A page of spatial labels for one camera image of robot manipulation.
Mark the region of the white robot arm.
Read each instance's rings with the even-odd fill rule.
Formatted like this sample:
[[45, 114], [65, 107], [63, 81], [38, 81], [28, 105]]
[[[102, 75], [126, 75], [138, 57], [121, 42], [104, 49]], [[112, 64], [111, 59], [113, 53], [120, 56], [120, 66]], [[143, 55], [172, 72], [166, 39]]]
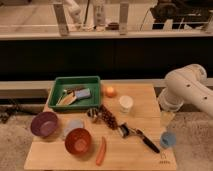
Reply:
[[190, 64], [170, 71], [165, 76], [165, 88], [157, 100], [163, 110], [161, 125], [166, 127], [185, 102], [196, 106], [213, 118], [213, 90], [203, 82], [207, 79], [205, 68], [199, 64]]

